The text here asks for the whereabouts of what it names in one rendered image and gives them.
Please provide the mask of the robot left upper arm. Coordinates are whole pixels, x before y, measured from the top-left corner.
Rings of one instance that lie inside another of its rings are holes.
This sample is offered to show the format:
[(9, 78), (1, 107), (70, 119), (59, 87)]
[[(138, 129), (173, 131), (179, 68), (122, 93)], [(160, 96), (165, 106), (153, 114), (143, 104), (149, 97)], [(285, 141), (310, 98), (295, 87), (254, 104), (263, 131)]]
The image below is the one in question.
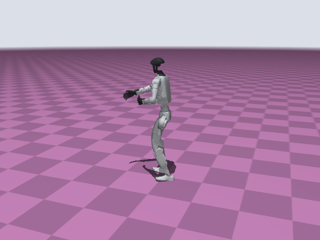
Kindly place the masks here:
[(157, 95), (158, 95), (158, 90), (159, 87), (161, 86), (161, 79), (160, 78), (155, 78), (152, 80), (152, 89), (151, 89), (151, 104), (156, 104), (157, 103)]

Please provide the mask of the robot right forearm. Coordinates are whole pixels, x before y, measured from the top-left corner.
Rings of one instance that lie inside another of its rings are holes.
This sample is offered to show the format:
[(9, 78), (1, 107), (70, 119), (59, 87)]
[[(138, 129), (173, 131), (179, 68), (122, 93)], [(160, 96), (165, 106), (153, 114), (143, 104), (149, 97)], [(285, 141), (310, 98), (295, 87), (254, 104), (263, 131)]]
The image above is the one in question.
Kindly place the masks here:
[(148, 85), (146, 87), (140, 88), (139, 91), (136, 91), (136, 94), (140, 95), (140, 94), (144, 94), (146, 92), (150, 92), (151, 91), (151, 85)]

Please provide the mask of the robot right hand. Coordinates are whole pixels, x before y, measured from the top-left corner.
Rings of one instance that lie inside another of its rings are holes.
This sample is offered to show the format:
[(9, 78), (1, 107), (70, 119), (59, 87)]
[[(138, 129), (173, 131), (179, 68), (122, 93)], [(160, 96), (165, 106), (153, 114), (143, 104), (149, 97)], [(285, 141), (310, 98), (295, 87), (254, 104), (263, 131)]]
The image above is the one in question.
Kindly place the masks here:
[(130, 97), (133, 97), (134, 95), (137, 95), (136, 92), (139, 91), (139, 89), (136, 90), (127, 90), (123, 95), (124, 99), (127, 100)]

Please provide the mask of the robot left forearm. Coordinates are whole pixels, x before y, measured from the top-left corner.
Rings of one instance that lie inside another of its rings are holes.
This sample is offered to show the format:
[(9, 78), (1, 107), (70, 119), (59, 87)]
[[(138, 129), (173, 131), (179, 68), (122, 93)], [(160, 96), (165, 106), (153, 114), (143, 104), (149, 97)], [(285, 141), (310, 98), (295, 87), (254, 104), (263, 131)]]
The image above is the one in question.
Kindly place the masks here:
[(150, 103), (152, 100), (152, 97), (149, 97), (147, 99), (144, 99), (142, 100), (142, 104), (145, 104), (145, 105), (151, 105), (152, 103)]

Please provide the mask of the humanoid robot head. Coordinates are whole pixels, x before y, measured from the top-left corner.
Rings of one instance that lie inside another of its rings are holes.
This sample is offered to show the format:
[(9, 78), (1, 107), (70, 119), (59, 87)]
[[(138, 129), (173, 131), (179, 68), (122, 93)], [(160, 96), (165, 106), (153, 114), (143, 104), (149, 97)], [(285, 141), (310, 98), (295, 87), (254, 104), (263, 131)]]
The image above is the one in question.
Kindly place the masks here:
[(158, 67), (160, 67), (161, 64), (163, 64), (163, 63), (165, 63), (165, 61), (164, 61), (162, 58), (160, 58), (160, 57), (154, 58), (154, 59), (150, 62), (150, 64), (153, 66), (153, 72), (159, 74), (159, 76), (166, 76), (166, 75), (162, 72), (162, 70), (158, 70)]

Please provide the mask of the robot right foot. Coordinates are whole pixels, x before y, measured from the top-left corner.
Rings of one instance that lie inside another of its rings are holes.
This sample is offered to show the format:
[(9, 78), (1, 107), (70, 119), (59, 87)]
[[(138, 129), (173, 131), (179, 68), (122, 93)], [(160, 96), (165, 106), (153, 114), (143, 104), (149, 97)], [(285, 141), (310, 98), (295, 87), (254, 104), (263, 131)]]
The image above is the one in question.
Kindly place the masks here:
[(165, 173), (161, 167), (152, 167), (153, 171), (159, 172), (159, 173)]

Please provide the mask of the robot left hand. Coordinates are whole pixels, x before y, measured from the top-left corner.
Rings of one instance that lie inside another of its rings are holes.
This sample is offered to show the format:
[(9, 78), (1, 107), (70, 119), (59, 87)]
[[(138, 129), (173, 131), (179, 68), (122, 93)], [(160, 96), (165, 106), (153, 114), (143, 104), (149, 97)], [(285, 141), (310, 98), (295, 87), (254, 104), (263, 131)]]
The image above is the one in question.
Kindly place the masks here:
[[(146, 99), (146, 98), (140, 98), (140, 95), (138, 95), (138, 98), (137, 98), (138, 100), (138, 105), (142, 105), (143, 103), (142, 103), (142, 100), (144, 100), (144, 99)], [(145, 104), (144, 104), (145, 105)]]

